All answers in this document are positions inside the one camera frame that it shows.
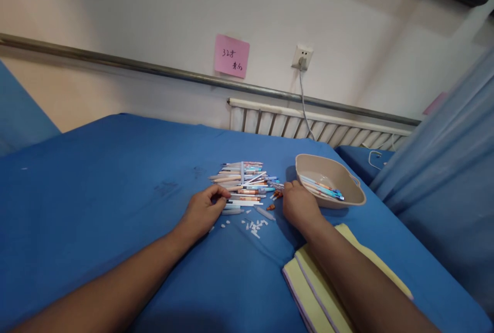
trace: white radiator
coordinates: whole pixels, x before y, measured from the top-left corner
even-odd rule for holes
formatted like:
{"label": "white radiator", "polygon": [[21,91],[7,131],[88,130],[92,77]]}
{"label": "white radiator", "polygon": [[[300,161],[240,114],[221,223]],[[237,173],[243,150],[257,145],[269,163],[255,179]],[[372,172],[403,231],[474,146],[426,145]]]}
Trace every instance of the white radiator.
{"label": "white radiator", "polygon": [[[302,111],[232,98],[229,104],[232,107],[231,130],[288,138],[312,138]],[[363,145],[371,149],[392,150],[394,145],[398,150],[412,133],[409,130],[319,113],[307,112],[307,119],[316,140],[328,143],[333,148],[339,145]]]}

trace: blue curtain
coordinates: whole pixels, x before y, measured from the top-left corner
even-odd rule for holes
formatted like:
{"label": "blue curtain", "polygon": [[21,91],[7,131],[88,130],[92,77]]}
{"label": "blue curtain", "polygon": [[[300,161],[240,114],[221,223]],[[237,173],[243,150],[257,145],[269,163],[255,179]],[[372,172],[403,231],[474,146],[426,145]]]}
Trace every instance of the blue curtain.
{"label": "blue curtain", "polygon": [[59,129],[0,61],[0,156],[59,134]]}
{"label": "blue curtain", "polygon": [[370,187],[493,318],[494,51]]}

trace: blue bed sheet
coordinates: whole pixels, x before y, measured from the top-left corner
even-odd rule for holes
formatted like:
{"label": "blue bed sheet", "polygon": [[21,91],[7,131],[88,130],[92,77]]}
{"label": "blue bed sheet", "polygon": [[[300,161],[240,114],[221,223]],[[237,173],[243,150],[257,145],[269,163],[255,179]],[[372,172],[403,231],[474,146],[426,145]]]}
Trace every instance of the blue bed sheet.
{"label": "blue bed sheet", "polygon": [[[170,231],[223,162],[262,161],[295,178],[295,156],[341,161],[310,139],[113,115],[0,160],[0,330],[116,266]],[[367,203],[323,210],[406,283],[444,332],[491,332],[479,305],[367,187]],[[283,218],[215,229],[169,277],[130,331],[305,332],[281,268],[304,244]],[[248,215],[254,221],[261,215]]]}
{"label": "blue bed sheet", "polygon": [[380,169],[384,167],[384,163],[387,163],[395,153],[389,150],[367,149],[348,145],[338,146],[334,151],[366,185],[370,185],[380,171],[378,168],[369,164],[369,153],[373,150],[382,154],[382,156],[379,156],[373,153],[370,157],[371,163]]}

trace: pink sticky note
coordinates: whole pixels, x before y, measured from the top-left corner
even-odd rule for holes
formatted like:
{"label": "pink sticky note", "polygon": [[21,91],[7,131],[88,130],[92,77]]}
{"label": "pink sticky note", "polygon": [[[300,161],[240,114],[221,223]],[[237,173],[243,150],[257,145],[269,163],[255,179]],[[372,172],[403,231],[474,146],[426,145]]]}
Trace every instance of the pink sticky note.
{"label": "pink sticky note", "polygon": [[436,109],[443,102],[443,100],[446,99],[446,96],[448,96],[448,93],[441,92],[439,96],[434,99],[434,101],[424,110],[422,114],[431,114],[434,109]]}
{"label": "pink sticky note", "polygon": [[235,77],[245,78],[250,45],[248,42],[216,35],[215,70]]}

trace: hand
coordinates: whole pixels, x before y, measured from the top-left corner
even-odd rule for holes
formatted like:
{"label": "hand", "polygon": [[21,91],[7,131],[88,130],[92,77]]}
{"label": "hand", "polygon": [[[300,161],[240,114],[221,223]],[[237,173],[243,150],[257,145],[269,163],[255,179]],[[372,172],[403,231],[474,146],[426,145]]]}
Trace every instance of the hand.
{"label": "hand", "polygon": [[325,221],[314,195],[301,186],[297,180],[285,183],[283,214],[302,234],[307,227],[321,220]]}
{"label": "hand", "polygon": [[224,187],[213,185],[192,196],[187,210],[176,229],[185,232],[197,241],[214,225],[232,195]]}

